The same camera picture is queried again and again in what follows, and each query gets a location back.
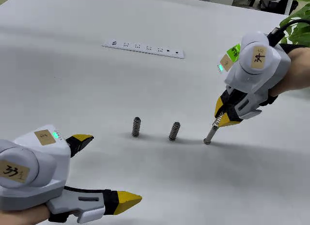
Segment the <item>black cable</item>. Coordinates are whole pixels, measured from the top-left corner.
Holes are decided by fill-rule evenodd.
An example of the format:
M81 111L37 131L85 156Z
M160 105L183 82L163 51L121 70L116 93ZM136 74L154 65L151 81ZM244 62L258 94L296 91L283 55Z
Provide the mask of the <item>black cable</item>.
M292 20L289 23L287 23L286 25L283 25L278 32L284 32L289 26L294 25L296 23L307 23L308 25L310 25L310 20L306 20L306 19L298 19L298 20Z
M310 20L306 19L298 19L298 20L292 20L286 25L283 25L281 28L275 28L270 34L268 34L267 38L269 40L269 44L272 47L275 47L276 44L279 43L279 41L285 37L284 31L291 25L294 25L296 23L307 23L310 25Z

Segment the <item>coil spring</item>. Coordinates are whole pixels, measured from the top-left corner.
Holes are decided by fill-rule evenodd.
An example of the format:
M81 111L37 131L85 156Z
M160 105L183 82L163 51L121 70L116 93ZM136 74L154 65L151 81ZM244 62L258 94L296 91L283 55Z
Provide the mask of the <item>coil spring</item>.
M141 119L139 117L135 117L134 119L134 124L132 127L132 136L138 137L139 132L140 132L140 124L141 124Z
M221 122L222 117L224 116L224 112L221 112L216 118L215 121L213 122L212 126L214 129L219 128L219 123Z
M176 136L179 132L181 124L179 122L175 122L171 128L169 140L174 141L176 139Z

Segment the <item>green plant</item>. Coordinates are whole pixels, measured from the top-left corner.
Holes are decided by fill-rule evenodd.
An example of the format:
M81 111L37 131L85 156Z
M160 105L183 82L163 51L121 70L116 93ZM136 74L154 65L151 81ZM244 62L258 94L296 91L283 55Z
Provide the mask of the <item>green plant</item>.
M306 4L298 12L290 15L280 23L280 27L295 19L308 19L310 20L310 3ZM298 23L287 28L288 36L284 37L281 42L288 43L288 40L293 44L305 45L310 47L310 25L305 23Z

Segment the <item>bolt with spring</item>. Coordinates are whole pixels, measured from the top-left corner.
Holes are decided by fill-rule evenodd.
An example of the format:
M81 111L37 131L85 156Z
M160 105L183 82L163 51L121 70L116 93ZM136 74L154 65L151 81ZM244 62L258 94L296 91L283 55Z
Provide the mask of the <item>bolt with spring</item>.
M181 124L179 122L175 122L171 128L171 132L169 135L169 140L174 141L176 139L176 136L179 132Z
M204 144L209 145L211 143L211 139L215 135L216 131L219 128L219 123L221 122L222 117L224 116L224 112L221 112L216 118L214 123L212 124L212 128L208 133L207 137L203 140Z
M132 127L132 136L138 137L139 132L140 132L140 124L141 124L141 119L139 117L135 117L134 119L134 125Z

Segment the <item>power strip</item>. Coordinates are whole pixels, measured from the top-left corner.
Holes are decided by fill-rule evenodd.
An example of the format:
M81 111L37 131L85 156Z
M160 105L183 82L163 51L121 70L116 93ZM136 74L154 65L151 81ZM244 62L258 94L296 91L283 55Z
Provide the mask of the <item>power strip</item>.
M163 55L179 59L184 58L184 53L182 49L173 49L168 47L154 47L143 43L124 42L116 39L108 40L102 46L116 49L131 50L136 52L143 52L148 54Z

